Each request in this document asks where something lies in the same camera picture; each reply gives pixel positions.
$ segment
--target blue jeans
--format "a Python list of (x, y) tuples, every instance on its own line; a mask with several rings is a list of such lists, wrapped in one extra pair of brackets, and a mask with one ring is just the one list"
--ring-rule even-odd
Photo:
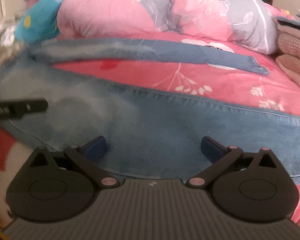
[(65, 72), (41, 52), (45, 60), (25, 51), (0, 70), (0, 100), (49, 102), (46, 113), (2, 122), (21, 142), (62, 150), (103, 135), (108, 152), (97, 165), (112, 174), (188, 179), (211, 165), (200, 150), (208, 135), (247, 152), (271, 148), (300, 183), (300, 117)]

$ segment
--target screw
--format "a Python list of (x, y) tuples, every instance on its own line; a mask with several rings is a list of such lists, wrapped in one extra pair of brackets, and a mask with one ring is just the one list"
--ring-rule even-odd
[(117, 184), (117, 180), (115, 178), (103, 178), (101, 183), (105, 186), (113, 186)]
[(192, 186), (202, 186), (203, 184), (205, 184), (205, 180), (201, 178), (192, 178), (189, 180), (189, 183)]

